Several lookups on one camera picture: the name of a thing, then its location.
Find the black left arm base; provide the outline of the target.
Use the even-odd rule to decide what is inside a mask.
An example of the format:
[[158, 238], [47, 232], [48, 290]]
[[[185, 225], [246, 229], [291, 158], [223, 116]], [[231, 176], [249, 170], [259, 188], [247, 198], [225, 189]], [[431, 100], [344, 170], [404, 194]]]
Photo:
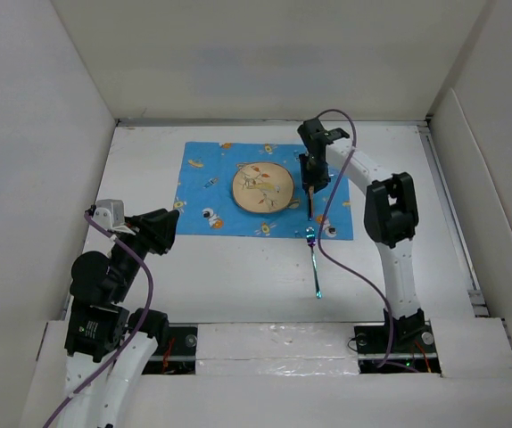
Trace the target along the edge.
[[194, 375], [198, 325], [173, 324], [168, 339], [145, 364], [143, 375]]

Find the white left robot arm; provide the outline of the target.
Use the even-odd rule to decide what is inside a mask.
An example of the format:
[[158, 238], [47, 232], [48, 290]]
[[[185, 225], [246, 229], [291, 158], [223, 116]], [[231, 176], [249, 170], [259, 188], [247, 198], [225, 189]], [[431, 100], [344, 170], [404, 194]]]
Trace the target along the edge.
[[111, 251], [87, 251], [71, 268], [60, 427], [119, 427], [149, 358], [169, 345], [169, 320], [153, 310], [147, 255], [175, 242], [179, 213], [154, 210], [127, 217], [120, 200], [102, 200], [84, 215], [110, 239]]

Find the iridescent knife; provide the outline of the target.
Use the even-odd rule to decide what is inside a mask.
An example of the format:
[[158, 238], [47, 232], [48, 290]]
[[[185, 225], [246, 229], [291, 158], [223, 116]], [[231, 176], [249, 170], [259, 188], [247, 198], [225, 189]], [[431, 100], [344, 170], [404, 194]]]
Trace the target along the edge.
[[308, 220], [312, 221], [314, 218], [314, 197], [315, 189], [312, 185], [307, 190], [307, 207], [308, 207]]

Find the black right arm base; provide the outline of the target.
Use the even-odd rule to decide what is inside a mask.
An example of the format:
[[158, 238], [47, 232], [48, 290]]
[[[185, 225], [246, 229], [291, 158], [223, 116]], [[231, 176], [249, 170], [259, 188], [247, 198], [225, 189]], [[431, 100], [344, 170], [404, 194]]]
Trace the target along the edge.
[[347, 346], [357, 354], [362, 375], [442, 372], [434, 332], [422, 309], [399, 319], [384, 311], [382, 324], [354, 326]]

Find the iridescent fork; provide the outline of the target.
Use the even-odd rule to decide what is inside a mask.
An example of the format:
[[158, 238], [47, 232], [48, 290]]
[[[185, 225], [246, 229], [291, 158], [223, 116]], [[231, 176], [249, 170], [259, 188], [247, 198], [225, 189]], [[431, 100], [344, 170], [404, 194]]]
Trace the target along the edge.
[[318, 280], [318, 266], [317, 266], [317, 258], [315, 254], [315, 245], [316, 245], [316, 232], [313, 226], [308, 226], [306, 228], [306, 244], [310, 248], [310, 259], [313, 271], [313, 280], [315, 286], [315, 294], [317, 299], [322, 298], [322, 292]]

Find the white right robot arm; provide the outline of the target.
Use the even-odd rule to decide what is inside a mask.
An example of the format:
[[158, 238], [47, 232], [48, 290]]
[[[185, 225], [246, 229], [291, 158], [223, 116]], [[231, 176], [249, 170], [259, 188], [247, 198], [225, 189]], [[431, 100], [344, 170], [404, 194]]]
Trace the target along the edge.
[[363, 225], [376, 245], [384, 272], [383, 340], [386, 350], [402, 351], [425, 327], [424, 311], [417, 297], [412, 264], [412, 243], [419, 223], [413, 177], [391, 172], [357, 148], [357, 130], [326, 129], [320, 117], [297, 128], [305, 152], [299, 155], [301, 183], [307, 197], [308, 216], [314, 214], [314, 196], [331, 184], [329, 169], [338, 170], [328, 197], [320, 229], [326, 227], [339, 184], [346, 178], [365, 196]]

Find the blue space-print cloth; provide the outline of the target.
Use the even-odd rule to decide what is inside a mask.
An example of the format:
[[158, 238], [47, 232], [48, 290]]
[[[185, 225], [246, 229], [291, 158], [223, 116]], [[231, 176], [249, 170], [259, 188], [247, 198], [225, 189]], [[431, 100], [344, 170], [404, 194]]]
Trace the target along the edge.
[[[182, 235], [226, 235], [262, 238], [305, 237], [313, 226], [323, 239], [350, 241], [354, 237], [349, 184], [343, 180], [320, 221], [334, 183], [314, 196], [314, 218], [308, 220], [307, 197], [301, 184], [302, 144], [243, 144], [188, 142], [185, 145], [174, 207], [180, 213]], [[232, 179], [246, 163], [274, 162], [293, 176], [294, 196], [285, 210], [254, 214], [241, 209], [232, 197]]]

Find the beige bird-pattern plate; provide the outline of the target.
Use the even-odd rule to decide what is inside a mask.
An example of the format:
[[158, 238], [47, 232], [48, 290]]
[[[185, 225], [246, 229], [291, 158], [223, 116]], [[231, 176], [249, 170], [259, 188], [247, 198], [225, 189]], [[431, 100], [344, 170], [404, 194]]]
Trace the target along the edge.
[[292, 174], [274, 162], [246, 163], [232, 179], [232, 197], [243, 210], [272, 214], [285, 210], [294, 196]]

